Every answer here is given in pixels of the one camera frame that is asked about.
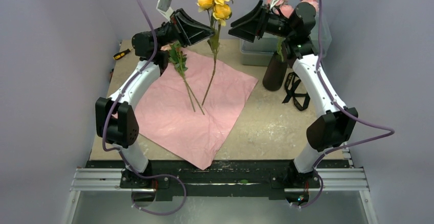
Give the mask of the yellow rose stem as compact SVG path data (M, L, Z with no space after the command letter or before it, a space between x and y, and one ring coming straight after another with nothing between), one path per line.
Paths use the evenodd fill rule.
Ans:
M226 25L226 21L232 16L232 9L229 5L230 3L233 3L233 0L197 0L198 11L206 12L208 14L209 24L214 32L214 35L207 40L207 43L213 54L213 69L204 98L202 100L202 106L205 104L216 73L217 56L220 50L221 29Z

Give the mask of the black ribbon with gold lettering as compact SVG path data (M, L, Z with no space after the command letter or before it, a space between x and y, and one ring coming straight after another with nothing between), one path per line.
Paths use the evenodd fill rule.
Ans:
M299 110L304 111L309 107L310 96L308 93L297 93L296 90L301 84L301 79L295 72L290 72L284 82L286 96L282 104L288 103L291 100L293 105Z

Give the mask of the pink wrapping paper sheet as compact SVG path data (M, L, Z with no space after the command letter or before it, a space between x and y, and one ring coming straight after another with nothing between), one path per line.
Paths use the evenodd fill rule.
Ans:
M186 79L202 104L213 69L213 59L184 49ZM172 64L140 99L135 116L140 134L192 163L199 169L211 165L239 118L257 78L217 60L216 73L204 115L193 111L185 84Z

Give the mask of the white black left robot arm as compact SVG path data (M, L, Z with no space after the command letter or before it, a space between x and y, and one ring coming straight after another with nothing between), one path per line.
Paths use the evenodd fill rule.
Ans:
M139 124L134 111L144 93L167 68L169 52L161 48L172 43L187 47L213 35L210 26L194 20L183 9L174 11L158 28L132 37L134 53L139 57L135 70L116 92L108 98L100 97L95 103L96 133L102 139L103 150L109 151L106 144L111 144L127 170L135 171L133 182L141 188L152 183L153 174L138 143Z

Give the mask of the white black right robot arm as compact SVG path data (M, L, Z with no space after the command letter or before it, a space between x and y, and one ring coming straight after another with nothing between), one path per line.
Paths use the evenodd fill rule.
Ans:
M290 16L285 17L273 13L259 1L252 11L232 22L228 31L249 42L260 39L264 33L283 37L284 60L314 102L317 119L307 128L308 143L290 161L287 173L280 179L287 186L303 187L313 178L320 157L332 149L339 149L349 140L355 127L355 120L350 116L358 116L356 108L348 108L334 89L327 87L329 81L318 61L322 50L315 47L310 38L315 25L316 9L309 3L299 3Z

